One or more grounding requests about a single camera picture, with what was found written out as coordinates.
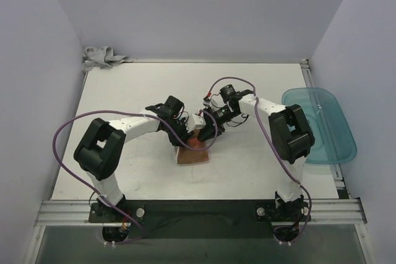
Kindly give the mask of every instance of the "white tabletop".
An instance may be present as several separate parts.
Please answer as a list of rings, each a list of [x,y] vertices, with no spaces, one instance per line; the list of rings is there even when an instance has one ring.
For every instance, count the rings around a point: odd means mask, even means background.
[[[77,114],[97,109],[139,112],[163,103],[169,95],[180,99],[186,111],[202,108],[211,84],[224,76],[251,81],[257,95],[281,103],[291,88],[305,87],[299,64],[188,64],[132,63],[110,70],[89,72]],[[217,92],[232,83],[237,90],[249,86],[224,80]],[[73,159],[73,152],[92,119],[121,116],[95,115],[76,121],[63,158],[80,177],[90,181]],[[127,199],[272,199],[284,174],[256,119],[231,128],[209,149],[209,162],[177,165],[174,148],[164,132],[143,135],[125,144],[116,177]],[[306,164],[303,184],[312,198],[338,198],[328,165]],[[61,169],[53,200],[86,200],[92,191]]]

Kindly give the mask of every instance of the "teal bin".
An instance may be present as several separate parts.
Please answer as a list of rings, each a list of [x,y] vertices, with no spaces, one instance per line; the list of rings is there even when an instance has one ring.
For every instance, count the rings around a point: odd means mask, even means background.
[[[296,88],[285,92],[282,104],[298,104],[315,137],[307,162],[337,164],[356,156],[356,143],[334,95],[321,88]]]

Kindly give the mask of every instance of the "gray floor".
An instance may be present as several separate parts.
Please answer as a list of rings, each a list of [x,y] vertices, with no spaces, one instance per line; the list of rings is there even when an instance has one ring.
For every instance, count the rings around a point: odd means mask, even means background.
[[[155,239],[115,249],[100,228],[47,227],[37,264],[47,263],[365,263],[353,225],[308,226],[291,247],[273,239]]]

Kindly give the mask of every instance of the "crumpled cloth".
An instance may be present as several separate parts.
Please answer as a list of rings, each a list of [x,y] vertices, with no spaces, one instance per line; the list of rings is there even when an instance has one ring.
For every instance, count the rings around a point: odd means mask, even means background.
[[[109,46],[102,46],[100,49],[88,46],[84,49],[82,55],[82,71],[88,72],[94,67],[112,68],[125,62],[133,62],[134,59],[129,56],[114,55],[114,51]]]

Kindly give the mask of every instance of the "gray cloth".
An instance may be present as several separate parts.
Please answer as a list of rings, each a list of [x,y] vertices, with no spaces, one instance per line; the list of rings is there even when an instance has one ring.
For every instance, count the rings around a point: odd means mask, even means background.
[[[100,68],[112,68],[125,62],[133,62],[133,58],[128,56],[114,56],[114,51],[109,46],[102,46],[100,49],[88,46],[82,55],[82,71],[88,72],[95,66]]]

